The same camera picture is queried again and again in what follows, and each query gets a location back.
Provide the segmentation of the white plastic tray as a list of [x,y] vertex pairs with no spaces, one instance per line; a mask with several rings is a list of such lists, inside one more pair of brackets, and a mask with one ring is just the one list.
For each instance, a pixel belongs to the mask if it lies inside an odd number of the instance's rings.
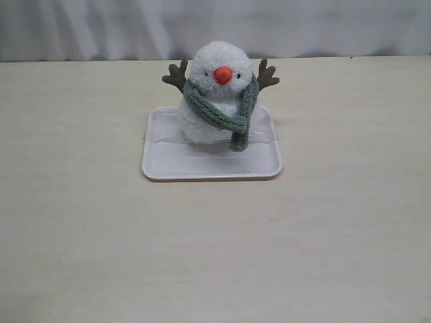
[[191,145],[177,123],[178,109],[163,106],[147,118],[142,172],[155,182],[267,180],[283,169],[279,140],[270,110],[259,106],[246,150],[229,150],[229,141]]

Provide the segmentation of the green knitted scarf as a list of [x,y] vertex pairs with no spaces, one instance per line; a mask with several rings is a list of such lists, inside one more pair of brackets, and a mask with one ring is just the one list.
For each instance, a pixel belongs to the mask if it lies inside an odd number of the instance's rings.
[[248,147],[251,116],[259,96],[259,82],[254,73],[249,84],[240,93],[240,106],[234,116],[227,116],[204,98],[197,86],[186,80],[183,96],[191,110],[207,124],[231,131],[230,151],[242,152]]

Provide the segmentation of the white plush snowman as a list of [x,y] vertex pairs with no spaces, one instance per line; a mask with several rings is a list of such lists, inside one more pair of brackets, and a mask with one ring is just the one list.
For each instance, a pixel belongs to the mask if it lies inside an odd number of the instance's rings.
[[241,152],[249,145],[260,93],[280,82],[275,73],[267,59],[254,70],[241,48],[216,40],[201,47],[192,60],[169,64],[162,81],[182,95],[178,123],[190,144],[226,141],[230,151]]

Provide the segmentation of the white backdrop curtain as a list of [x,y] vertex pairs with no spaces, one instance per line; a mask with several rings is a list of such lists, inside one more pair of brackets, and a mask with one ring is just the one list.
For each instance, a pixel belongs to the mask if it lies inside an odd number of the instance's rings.
[[252,58],[428,55],[430,2],[1,2],[5,62],[173,60],[214,40]]

